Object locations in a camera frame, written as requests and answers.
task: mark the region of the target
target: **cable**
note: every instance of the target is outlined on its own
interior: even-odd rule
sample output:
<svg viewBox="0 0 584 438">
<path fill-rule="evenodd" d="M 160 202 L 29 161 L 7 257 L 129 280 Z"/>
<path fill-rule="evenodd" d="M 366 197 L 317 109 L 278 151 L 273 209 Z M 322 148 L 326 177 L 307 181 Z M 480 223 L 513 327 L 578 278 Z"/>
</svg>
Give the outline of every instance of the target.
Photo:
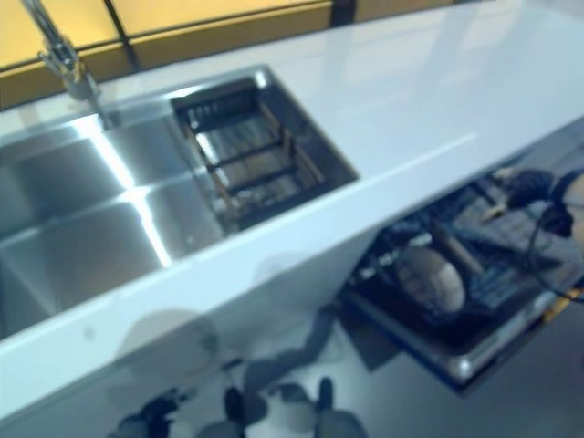
<svg viewBox="0 0 584 438">
<path fill-rule="evenodd" d="M 541 228 L 543 227 L 546 220 L 550 220 L 550 218 L 545 217 L 544 215 L 540 216 L 539 219 L 537 219 L 536 227 L 534 228 L 533 232 L 531 233 L 531 236 L 529 237 L 529 244 L 527 245 L 526 250 L 526 260 L 529 266 L 529 270 L 531 271 L 531 275 L 545 290 L 549 290 L 558 297 L 562 297 L 568 299 L 571 302 L 584 305 L 584 299 L 571 297 L 570 295 L 565 294 L 564 292 L 560 292 L 555 287 L 553 287 L 551 283 L 549 283 L 544 277 L 542 277 L 541 274 L 539 274 L 539 271 L 536 269 L 536 265 L 533 259 L 535 243 L 537 240 L 537 236 L 539 235 L 539 232 L 541 231 Z"/>
</svg>

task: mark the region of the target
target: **faucet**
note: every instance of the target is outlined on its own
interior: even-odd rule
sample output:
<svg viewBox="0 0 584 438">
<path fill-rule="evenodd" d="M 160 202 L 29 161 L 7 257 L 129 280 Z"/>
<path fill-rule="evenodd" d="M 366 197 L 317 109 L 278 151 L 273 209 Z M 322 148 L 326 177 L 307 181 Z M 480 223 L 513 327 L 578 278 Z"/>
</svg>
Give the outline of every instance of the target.
<svg viewBox="0 0 584 438">
<path fill-rule="evenodd" d="M 38 57 L 48 69 L 63 80 L 68 94 L 73 99 L 85 100 L 90 105 L 101 119 L 104 130 L 111 128 L 111 119 L 99 103 L 96 81 L 71 42 L 59 33 L 41 0 L 22 0 L 22 3 L 45 37 L 47 51 L 39 52 Z"/>
</svg>

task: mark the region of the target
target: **sink basin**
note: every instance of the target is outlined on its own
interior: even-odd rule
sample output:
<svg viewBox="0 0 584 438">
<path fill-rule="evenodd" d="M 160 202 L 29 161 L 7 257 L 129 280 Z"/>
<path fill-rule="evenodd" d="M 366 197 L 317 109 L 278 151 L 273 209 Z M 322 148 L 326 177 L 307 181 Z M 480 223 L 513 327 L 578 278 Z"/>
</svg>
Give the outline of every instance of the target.
<svg viewBox="0 0 584 438">
<path fill-rule="evenodd" d="M 0 339 L 355 179 L 266 68 L 0 140 Z"/>
</svg>

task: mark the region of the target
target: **kitchen island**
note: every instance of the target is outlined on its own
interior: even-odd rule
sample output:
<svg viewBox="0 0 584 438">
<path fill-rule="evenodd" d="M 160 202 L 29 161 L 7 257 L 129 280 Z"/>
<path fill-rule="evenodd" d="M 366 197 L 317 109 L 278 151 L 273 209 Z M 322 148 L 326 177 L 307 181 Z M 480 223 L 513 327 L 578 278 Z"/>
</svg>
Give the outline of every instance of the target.
<svg viewBox="0 0 584 438">
<path fill-rule="evenodd" d="M 113 104 L 267 64 L 359 179 L 4 340 L 0 419 L 238 299 L 257 297 L 242 337 L 315 308 L 382 225 L 581 117 L 584 20 L 566 3 L 460 5 L 103 84 Z M 44 99 L 0 114 L 0 132 L 83 111 Z"/>
</svg>

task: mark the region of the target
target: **dish drying rack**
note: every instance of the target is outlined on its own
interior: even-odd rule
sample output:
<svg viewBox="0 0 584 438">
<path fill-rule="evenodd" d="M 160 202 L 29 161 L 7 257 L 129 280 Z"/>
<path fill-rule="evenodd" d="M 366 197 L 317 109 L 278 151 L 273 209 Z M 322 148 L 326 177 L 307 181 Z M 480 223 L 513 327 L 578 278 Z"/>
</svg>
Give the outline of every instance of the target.
<svg viewBox="0 0 584 438">
<path fill-rule="evenodd" d="M 178 111 L 207 198 L 227 232 L 297 206 L 324 190 L 326 177 L 258 97 L 243 88 Z"/>
</svg>

